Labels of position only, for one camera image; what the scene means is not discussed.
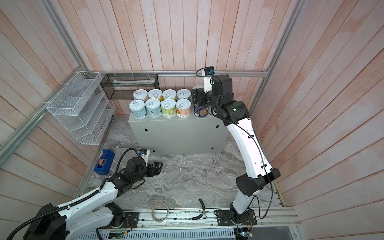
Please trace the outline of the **open-top dark metal can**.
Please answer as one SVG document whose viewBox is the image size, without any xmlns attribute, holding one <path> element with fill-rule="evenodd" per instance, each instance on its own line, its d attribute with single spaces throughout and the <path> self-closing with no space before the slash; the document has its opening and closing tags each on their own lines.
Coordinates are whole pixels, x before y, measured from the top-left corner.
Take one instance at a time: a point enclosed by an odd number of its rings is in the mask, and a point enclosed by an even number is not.
<svg viewBox="0 0 384 240">
<path fill-rule="evenodd" d="M 204 118 L 208 115 L 208 105 L 194 104 L 194 114 L 198 118 Z"/>
</svg>

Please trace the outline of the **green can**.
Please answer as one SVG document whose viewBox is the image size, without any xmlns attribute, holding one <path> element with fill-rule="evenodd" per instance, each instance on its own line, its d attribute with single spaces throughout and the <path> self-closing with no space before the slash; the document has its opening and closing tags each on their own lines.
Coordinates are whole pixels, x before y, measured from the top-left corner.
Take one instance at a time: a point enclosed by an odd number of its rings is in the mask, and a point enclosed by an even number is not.
<svg viewBox="0 0 384 240">
<path fill-rule="evenodd" d="M 177 114 L 176 101 L 165 99 L 161 102 L 162 114 L 165 118 L 173 118 Z"/>
</svg>

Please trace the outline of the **teal labelled can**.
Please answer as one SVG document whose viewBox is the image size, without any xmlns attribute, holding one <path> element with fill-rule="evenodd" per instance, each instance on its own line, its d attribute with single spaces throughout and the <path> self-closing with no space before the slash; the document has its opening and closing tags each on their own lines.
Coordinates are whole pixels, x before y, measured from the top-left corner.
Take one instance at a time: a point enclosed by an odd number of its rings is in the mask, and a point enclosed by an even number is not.
<svg viewBox="0 0 384 240">
<path fill-rule="evenodd" d="M 137 120 L 143 119 L 147 115 L 145 102 L 134 100 L 129 103 L 129 108 L 133 117 Z"/>
</svg>

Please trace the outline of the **blue can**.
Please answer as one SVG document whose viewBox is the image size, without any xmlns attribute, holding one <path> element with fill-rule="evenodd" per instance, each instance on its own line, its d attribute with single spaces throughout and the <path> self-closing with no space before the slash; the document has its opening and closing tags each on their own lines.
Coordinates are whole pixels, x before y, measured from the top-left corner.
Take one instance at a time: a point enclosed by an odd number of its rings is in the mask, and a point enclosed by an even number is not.
<svg viewBox="0 0 384 240">
<path fill-rule="evenodd" d="M 158 118 L 162 115 L 161 101 L 158 99 L 148 99 L 145 103 L 147 115 L 150 118 Z"/>
</svg>

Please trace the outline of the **yellow labelled can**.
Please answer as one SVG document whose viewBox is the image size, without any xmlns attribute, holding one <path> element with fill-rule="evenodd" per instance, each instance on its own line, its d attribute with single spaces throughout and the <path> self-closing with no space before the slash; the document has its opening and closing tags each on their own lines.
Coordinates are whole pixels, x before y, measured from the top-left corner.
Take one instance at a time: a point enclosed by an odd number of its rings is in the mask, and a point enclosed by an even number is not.
<svg viewBox="0 0 384 240">
<path fill-rule="evenodd" d="M 152 89 L 148 92 L 149 99 L 158 99 L 160 102 L 164 100 L 163 92 L 159 89 Z"/>
</svg>

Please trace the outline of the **pink labelled can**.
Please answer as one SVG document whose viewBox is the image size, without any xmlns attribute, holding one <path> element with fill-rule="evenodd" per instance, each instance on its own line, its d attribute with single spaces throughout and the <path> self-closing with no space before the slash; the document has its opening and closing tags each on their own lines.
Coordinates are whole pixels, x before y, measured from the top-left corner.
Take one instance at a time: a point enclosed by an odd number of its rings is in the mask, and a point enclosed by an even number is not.
<svg viewBox="0 0 384 240">
<path fill-rule="evenodd" d="M 133 97 L 134 100 L 141 100 L 143 102 L 146 102 L 149 99 L 148 91 L 144 89 L 138 89 L 133 92 Z"/>
</svg>

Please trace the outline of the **yellow can back row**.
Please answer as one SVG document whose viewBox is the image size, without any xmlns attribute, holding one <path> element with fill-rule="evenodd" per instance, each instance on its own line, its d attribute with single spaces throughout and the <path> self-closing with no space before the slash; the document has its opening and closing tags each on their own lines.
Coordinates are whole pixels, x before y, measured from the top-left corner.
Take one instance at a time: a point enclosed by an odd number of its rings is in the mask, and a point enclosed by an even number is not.
<svg viewBox="0 0 384 240">
<path fill-rule="evenodd" d="M 194 89 L 204 89 L 204 86 L 203 85 L 195 85 L 192 87 L 192 90 Z"/>
</svg>

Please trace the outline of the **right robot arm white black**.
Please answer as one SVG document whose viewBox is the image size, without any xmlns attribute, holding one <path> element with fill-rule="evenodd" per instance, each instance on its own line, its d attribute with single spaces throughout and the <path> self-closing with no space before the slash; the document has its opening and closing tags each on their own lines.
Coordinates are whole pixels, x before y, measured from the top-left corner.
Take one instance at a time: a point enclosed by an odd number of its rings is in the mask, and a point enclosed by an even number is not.
<svg viewBox="0 0 384 240">
<path fill-rule="evenodd" d="M 236 179 L 239 191 L 229 210 L 215 211 L 218 225 L 255 225 L 257 217 L 251 204 L 258 193 L 271 185 L 281 173 L 272 167 L 263 153 L 247 106 L 234 99 L 230 76 L 215 75 L 209 71 L 201 77 L 204 86 L 192 90 L 193 104 L 209 106 L 211 115 L 224 123 L 236 141 L 246 167 L 246 173 Z"/>
</svg>

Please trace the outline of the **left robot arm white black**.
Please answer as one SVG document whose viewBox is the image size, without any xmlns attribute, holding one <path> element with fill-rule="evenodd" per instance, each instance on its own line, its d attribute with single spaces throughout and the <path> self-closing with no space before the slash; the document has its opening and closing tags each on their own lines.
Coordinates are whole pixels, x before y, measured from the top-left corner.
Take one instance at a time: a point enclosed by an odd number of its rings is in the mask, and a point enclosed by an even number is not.
<svg viewBox="0 0 384 240">
<path fill-rule="evenodd" d="M 72 240 L 91 230 L 110 226 L 126 227 L 124 211 L 114 200 L 145 183 L 146 177 L 158 176 L 164 166 L 161 162 L 148 163 L 148 150 L 133 149 L 135 156 L 125 168 L 116 170 L 94 190 L 67 203 L 43 206 L 38 214 L 16 227 L 8 236 L 11 240 L 27 228 L 25 240 Z"/>
</svg>

